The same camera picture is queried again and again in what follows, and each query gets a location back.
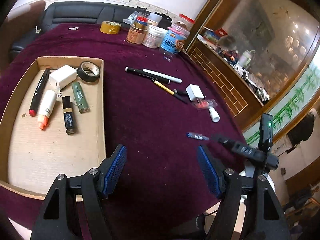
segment black marker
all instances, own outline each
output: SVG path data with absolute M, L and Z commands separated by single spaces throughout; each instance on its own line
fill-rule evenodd
M 70 97 L 62 98 L 62 108 L 63 108 L 63 117 L 64 117 L 64 125 L 66 127 L 66 133 L 73 134 L 76 132 L 75 122 L 73 120 L 72 114 L 72 105 L 70 102 Z
M 29 109 L 29 114 L 31 116 L 37 115 L 38 108 L 40 105 L 41 96 L 43 94 L 45 84 L 48 81 L 49 74 L 50 74 L 50 68 L 46 68 L 45 71 L 43 72 L 40 80 L 39 80 L 36 91 L 33 94 L 33 98 L 31 100 L 31 105 L 30 105 L 30 109 Z
M 195 133 L 195 132 L 187 132 L 187 137 L 193 138 L 193 139 L 197 139 L 197 140 L 201 140 L 201 141 L 209 141 L 209 137 L 204 136 L 204 135 L 199 134 L 199 133 Z
M 140 70 L 140 69 L 125 67 L 124 71 L 126 71 L 127 73 L 131 73 L 131 74 L 137 75 L 137 76 L 153 79 L 153 80 L 156 80 L 156 81 L 164 83 L 164 84 L 170 84 L 170 80 L 169 79 L 163 78 L 163 77 L 160 77 L 160 76 L 148 73 L 148 72 L 145 72 L 145 71 Z

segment bamboo decal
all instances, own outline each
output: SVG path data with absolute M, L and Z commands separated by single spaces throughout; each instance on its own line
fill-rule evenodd
M 301 106 L 304 102 L 304 91 L 314 91 L 316 88 L 319 88 L 320 76 L 318 73 L 316 73 L 317 67 L 315 66 L 312 69 L 311 67 L 308 67 L 308 69 L 310 70 L 311 73 L 307 75 L 303 85 L 294 90 L 295 95 L 289 99 L 289 101 L 285 104 L 285 106 L 282 107 L 276 115 L 274 115 L 273 117 L 274 131 L 280 129 L 284 121 L 284 117 L 287 117 L 289 120 L 291 120 L 293 113 L 296 113 L 299 110 L 299 104 Z M 246 138 L 246 141 L 247 141 L 247 144 L 250 145 L 258 139 L 259 139 L 259 131 L 255 132 L 249 138 Z

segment yellow tape roll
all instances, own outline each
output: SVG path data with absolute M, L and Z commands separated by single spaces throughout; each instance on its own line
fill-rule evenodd
M 100 31 L 106 34 L 118 34 L 121 28 L 120 23 L 115 22 L 102 22 Z

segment leather sofa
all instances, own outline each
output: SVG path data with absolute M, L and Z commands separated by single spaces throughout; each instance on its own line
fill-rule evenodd
M 124 23 L 123 19 L 127 19 L 134 11 L 145 10 L 146 8 L 134 8 L 103 2 L 54 2 L 48 6 L 39 18 L 37 28 L 41 29 L 41 32 L 36 33 L 35 28 L 32 28 L 20 40 L 12 44 L 9 51 L 10 61 L 37 37 L 60 23 L 101 24 L 103 21 L 113 21 L 120 23 L 124 28 L 129 28 L 130 26 Z

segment maroon tablecloth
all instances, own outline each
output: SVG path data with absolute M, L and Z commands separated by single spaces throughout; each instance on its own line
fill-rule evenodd
M 79 29 L 68 30 L 75 26 Z M 217 203 L 196 160 L 200 141 L 187 138 L 186 132 L 207 136 L 220 132 L 235 140 L 244 138 L 215 87 L 186 55 L 168 62 L 158 49 L 127 43 L 124 30 L 108 35 L 99 28 L 100 25 L 61 24 L 25 48 L 0 78 L 0 116 L 18 81 L 37 57 L 102 58 L 107 153 L 112 153 L 117 144 L 125 145 L 128 153 L 116 190 L 104 203 L 106 217 L 120 239 L 150 239 L 151 233 L 162 233 Z M 126 66 L 181 78 L 182 84 L 168 85 L 172 90 L 199 85 L 207 98 L 217 101 L 220 121 L 213 123 L 208 110 L 197 111 L 148 79 L 126 73 Z M 226 166 L 242 169 L 241 158 L 217 143 L 210 142 L 208 146 Z M 0 206 L 21 225 L 32 227 L 40 205 L 39 200 L 0 187 Z

